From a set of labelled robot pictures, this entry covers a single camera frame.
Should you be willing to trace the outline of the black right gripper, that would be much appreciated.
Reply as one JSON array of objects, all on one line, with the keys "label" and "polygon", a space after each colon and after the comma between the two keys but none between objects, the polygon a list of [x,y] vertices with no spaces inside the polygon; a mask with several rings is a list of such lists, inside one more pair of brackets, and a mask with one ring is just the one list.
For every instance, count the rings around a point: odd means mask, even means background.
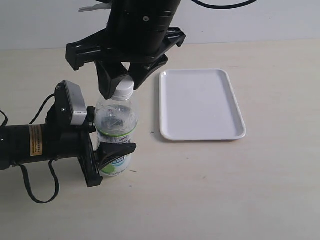
[{"label": "black right gripper", "polygon": [[[75,71],[84,64],[95,62],[98,89],[104,99],[111,99],[120,82],[130,75],[137,90],[155,71],[165,66],[165,55],[173,46],[181,47],[186,34],[178,27],[170,27],[160,37],[148,38],[134,33],[119,40],[105,28],[82,40],[68,43],[65,59]],[[131,63],[129,71],[122,63]]]}]

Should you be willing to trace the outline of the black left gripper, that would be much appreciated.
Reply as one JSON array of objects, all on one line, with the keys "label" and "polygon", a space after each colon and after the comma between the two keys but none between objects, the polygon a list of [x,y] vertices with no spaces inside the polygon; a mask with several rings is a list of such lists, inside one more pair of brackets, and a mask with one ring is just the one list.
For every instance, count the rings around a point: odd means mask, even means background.
[{"label": "black left gripper", "polygon": [[97,151],[97,159],[93,150],[90,134],[96,131],[94,106],[86,108],[87,116],[81,126],[70,125],[66,112],[61,112],[53,105],[47,113],[46,153],[48,157],[57,159],[77,158],[84,175],[87,187],[96,187],[102,183],[103,177],[98,168],[103,169],[112,162],[132,154],[136,143],[101,142]]}]

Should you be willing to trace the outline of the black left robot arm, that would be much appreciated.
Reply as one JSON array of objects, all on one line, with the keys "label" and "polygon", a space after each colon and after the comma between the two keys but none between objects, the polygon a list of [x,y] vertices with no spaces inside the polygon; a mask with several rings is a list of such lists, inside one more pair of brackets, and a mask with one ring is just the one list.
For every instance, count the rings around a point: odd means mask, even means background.
[{"label": "black left robot arm", "polygon": [[121,157],[132,154],[135,143],[101,143],[93,149],[90,134],[94,126],[95,108],[87,108],[81,126],[63,125],[51,108],[44,124],[11,125],[0,128],[0,168],[51,160],[78,158],[87,187],[102,183],[100,170]]}]

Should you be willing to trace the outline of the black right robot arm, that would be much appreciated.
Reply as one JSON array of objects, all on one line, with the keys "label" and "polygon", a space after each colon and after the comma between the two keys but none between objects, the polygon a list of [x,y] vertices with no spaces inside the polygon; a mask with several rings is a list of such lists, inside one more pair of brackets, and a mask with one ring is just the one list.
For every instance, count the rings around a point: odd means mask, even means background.
[{"label": "black right robot arm", "polygon": [[109,100],[126,77],[137,90],[168,62],[166,53],[181,47],[186,34],[171,23],[179,0],[113,0],[104,29],[66,45],[65,59],[78,71],[94,63],[100,94]]}]

